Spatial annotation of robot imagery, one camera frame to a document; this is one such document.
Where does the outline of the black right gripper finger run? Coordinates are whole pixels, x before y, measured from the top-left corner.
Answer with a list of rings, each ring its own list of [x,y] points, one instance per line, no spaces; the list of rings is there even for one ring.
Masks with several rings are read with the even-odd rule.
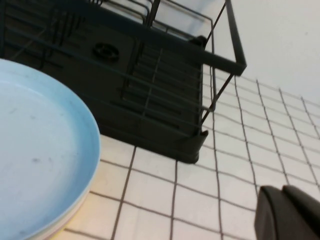
[[[254,230],[258,240],[318,240],[320,202],[292,185],[262,186]]]

